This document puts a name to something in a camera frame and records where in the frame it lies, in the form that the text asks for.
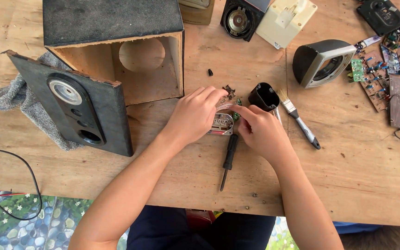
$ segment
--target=black screwdriver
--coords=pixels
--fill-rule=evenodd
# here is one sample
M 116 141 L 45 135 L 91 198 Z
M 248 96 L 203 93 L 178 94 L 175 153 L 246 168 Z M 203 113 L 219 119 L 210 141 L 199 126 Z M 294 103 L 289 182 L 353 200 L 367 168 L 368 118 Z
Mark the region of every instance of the black screwdriver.
M 223 163 L 223 168 L 225 168 L 225 173 L 223 174 L 222 185 L 220 186 L 220 191 L 223 191 L 225 187 L 226 175 L 228 174 L 228 170 L 232 169 L 232 160 L 234 159 L 234 153 L 237 148 L 237 140 L 239 136 L 236 134 L 231 134 L 228 142 L 228 151 L 226 152 L 225 162 Z

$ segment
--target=open speaker box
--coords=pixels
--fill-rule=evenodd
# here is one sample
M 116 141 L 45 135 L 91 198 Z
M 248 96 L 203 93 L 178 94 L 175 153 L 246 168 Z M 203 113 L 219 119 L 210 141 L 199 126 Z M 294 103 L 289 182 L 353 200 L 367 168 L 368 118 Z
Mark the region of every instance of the open speaker box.
M 132 156 L 126 106 L 184 96 L 177 0 L 43 0 L 43 25 L 72 71 L 9 53 L 29 87 L 65 139 Z

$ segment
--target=wooden table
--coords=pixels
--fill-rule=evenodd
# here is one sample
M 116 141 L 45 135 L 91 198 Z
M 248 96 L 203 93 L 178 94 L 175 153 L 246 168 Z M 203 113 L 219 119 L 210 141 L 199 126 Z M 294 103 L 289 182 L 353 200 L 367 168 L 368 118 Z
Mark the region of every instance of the wooden table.
M 400 0 L 394 2 L 400 8 Z M 392 136 L 394 129 L 389 127 L 386 113 L 376 113 L 361 86 L 348 83 L 346 76 L 305 90 L 292 74 L 292 58 L 300 45 L 324 39 L 355 44 L 374 35 L 356 14 L 356 1 L 315 0 L 319 9 L 286 50 L 276 50 L 258 35 L 249 43 L 230 38 L 219 25 L 224 3 L 216 1 L 211 25 L 185 24 L 186 93 L 200 86 L 221 88 L 230 84 L 248 105 L 247 96 L 259 82 L 287 88 L 302 119 L 323 146 L 315 150 L 281 109 L 284 127 L 303 169 L 331 218 L 400 225 L 400 141 Z M 42 35 L 41 0 L 0 3 L 0 52 L 12 49 L 37 58 L 45 52 Z M 208 77 L 208 69 L 213 70 L 213 77 Z M 16 74 L 7 56 L 0 55 L 0 86 L 7 85 Z M 163 128 L 176 102 L 172 99 L 128 107 L 134 157 Z M 188 145 L 170 162 L 148 203 L 283 215 L 274 170 L 243 140 L 238 144 L 225 190 L 219 191 L 227 143 L 228 137 L 206 135 Z M 0 149 L 19 154 L 31 164 L 42 194 L 87 199 L 97 197 L 134 159 L 90 147 L 62 151 L 19 109 L 0 111 Z M 25 166 L 1 154 L 0 189 L 34 192 Z

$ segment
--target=hand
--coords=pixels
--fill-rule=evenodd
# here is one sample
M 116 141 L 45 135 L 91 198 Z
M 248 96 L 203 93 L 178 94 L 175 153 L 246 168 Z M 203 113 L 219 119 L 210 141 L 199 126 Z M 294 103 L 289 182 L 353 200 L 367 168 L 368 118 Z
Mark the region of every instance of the hand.
M 273 168 L 288 164 L 298 157 L 282 124 L 272 114 L 255 105 L 234 105 L 230 110 L 240 114 L 239 133 L 246 144 L 264 157 Z
M 174 141 L 180 150 L 202 138 L 213 125 L 217 102 L 228 95 L 224 89 L 212 86 L 198 88 L 181 98 L 168 123 L 161 131 Z

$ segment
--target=person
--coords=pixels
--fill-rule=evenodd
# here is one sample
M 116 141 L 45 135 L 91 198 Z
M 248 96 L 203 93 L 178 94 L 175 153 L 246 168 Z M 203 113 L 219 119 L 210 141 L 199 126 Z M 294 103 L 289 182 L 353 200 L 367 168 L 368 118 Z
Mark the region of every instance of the person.
M 166 165 L 186 145 L 208 132 L 215 106 L 227 94 L 209 86 L 181 98 L 153 142 L 89 207 L 75 229 L 69 250 L 114 250 L 129 227 L 128 250 L 264 250 L 275 217 L 223 213 L 210 231 L 194 234 L 188 229 L 186 214 L 181 212 L 184 209 L 145 206 Z M 307 179 L 281 123 L 254 105 L 236 105 L 230 110 L 241 115 L 238 132 L 245 143 L 274 168 L 288 227 L 300 250 L 342 250 L 330 216 Z

